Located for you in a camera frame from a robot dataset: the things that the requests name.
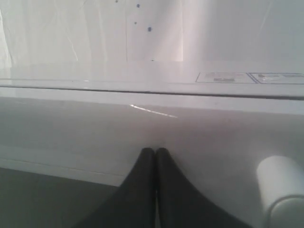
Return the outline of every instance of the label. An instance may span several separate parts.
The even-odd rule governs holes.
[[[304,75],[298,73],[249,73],[262,84],[304,84]]]
[[[255,81],[246,73],[200,73],[196,82],[205,83],[250,83],[254,84]]]

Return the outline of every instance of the sticker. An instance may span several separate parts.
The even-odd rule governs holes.
[[[205,83],[255,83],[246,73],[200,73],[196,82]]]
[[[262,84],[304,84],[304,75],[298,73],[249,73]]]

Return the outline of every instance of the gray floor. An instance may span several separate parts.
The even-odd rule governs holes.
[[[0,228],[70,228],[116,187],[0,169]]]

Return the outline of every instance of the white cylindrical object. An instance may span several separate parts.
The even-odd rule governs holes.
[[[304,228],[304,169],[273,156],[257,168],[265,228]]]

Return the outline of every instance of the white roll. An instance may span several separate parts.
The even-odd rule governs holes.
[[[257,168],[265,228],[304,228],[304,170],[282,156]]]

